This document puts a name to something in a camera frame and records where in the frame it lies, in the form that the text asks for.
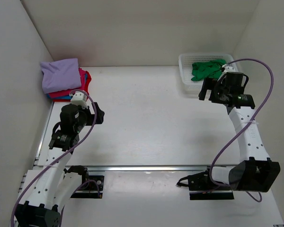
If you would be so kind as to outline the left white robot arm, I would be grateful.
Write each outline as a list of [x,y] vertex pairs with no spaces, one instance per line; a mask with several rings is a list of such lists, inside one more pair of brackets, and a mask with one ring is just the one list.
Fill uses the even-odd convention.
[[12,220],[20,227],[59,227],[63,208],[70,197],[89,184],[89,175],[83,166],[66,164],[74,149],[83,142],[79,133],[86,126],[91,129],[104,121],[104,111],[96,102],[90,107],[68,104],[61,108],[60,121],[53,127],[47,161],[41,172],[28,184],[19,196]]

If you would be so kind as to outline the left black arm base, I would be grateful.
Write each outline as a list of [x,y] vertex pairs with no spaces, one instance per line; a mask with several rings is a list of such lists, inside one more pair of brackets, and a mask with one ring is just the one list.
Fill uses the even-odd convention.
[[71,198],[76,199],[102,199],[104,179],[103,175],[90,175],[84,166],[71,166],[64,169],[65,174],[76,173],[81,176],[82,186],[73,193]]

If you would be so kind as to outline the green t shirt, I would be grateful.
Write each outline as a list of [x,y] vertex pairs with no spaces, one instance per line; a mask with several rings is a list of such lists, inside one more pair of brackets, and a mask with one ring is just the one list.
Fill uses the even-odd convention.
[[194,82],[204,80],[205,78],[219,79],[222,65],[226,64],[223,59],[217,59],[207,62],[195,62],[192,64],[192,78]]

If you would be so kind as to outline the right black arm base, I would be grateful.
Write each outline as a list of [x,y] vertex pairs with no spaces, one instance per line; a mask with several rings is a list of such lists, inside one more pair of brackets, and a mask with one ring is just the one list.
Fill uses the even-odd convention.
[[222,201],[234,199],[230,187],[218,186],[210,180],[209,169],[180,178],[176,186],[187,187],[191,201]]

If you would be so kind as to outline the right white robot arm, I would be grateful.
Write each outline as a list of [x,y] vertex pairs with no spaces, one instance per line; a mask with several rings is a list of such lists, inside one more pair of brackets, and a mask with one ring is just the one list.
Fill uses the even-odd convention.
[[251,95],[244,93],[249,77],[240,72],[223,72],[220,79],[206,78],[199,99],[204,100],[210,91],[209,101],[226,106],[228,116],[235,129],[235,136],[223,148],[234,141],[239,145],[239,164],[221,167],[212,164],[209,174],[203,177],[207,189],[228,186],[234,191],[268,192],[280,173],[278,162],[272,161],[262,142]]

